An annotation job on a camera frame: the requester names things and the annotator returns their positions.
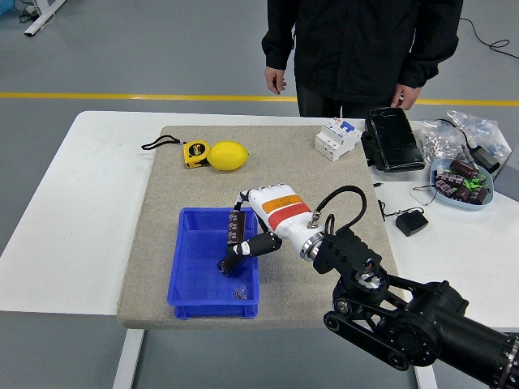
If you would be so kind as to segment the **person's right hand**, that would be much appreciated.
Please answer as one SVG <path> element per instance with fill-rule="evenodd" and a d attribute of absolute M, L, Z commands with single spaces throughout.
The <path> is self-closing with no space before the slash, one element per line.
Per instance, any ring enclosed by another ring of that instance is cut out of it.
<path fill-rule="evenodd" d="M 285 70 L 279 70 L 266 66 L 264 69 L 264 78 L 269 91 L 275 95 L 280 95 L 286 88 Z"/>

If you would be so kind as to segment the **person's left hand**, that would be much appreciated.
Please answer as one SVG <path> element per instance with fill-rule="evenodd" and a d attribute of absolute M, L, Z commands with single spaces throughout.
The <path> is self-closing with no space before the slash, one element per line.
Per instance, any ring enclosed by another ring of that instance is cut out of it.
<path fill-rule="evenodd" d="M 421 91 L 421 88 L 412 88 L 398 83 L 392 97 L 391 107 L 410 110 L 419 98 Z"/>

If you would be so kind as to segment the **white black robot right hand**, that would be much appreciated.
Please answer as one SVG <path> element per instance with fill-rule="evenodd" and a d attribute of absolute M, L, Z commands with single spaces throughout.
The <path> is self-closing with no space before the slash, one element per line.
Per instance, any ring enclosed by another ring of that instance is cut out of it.
<path fill-rule="evenodd" d="M 286 184 L 244 190 L 237 196 L 235 207 L 249 203 L 265 232 L 244 242 L 230 245 L 229 254 L 257 257 L 279 250 L 289 241 L 302 259 L 312 261 L 324 239 L 324 228 L 293 188 Z"/>

